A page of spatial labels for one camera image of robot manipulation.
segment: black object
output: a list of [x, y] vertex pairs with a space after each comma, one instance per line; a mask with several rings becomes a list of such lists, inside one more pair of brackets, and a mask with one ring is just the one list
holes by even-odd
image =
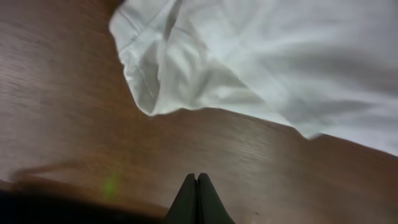
[[164, 224], [234, 224], [207, 174], [188, 174]]

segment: wooden table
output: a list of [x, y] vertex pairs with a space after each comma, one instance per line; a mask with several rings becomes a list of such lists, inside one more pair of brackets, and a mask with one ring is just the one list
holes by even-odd
[[221, 110], [146, 117], [124, 81], [117, 1], [0, 0], [0, 178], [38, 174], [170, 207], [210, 175], [236, 223], [398, 223], [396, 157]]

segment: white fabric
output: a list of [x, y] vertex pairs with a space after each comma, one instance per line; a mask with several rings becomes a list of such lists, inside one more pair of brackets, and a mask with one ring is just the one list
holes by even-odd
[[110, 29], [147, 115], [222, 108], [398, 156], [395, 0], [133, 0]]

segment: wood grain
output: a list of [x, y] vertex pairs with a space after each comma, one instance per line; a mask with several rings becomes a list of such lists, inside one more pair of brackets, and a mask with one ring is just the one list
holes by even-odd
[[123, 78], [117, 1], [0, 0], [0, 178], [40, 176], [169, 207], [209, 174], [236, 223], [398, 223], [398, 160], [221, 110], [146, 117]]

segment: wooden surface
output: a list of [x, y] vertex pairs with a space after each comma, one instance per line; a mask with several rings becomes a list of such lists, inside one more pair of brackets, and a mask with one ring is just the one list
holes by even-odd
[[397, 158], [220, 110], [146, 117], [123, 78], [117, 1], [0, 0], [0, 178], [40, 174], [169, 207], [210, 175], [236, 223], [398, 223]]

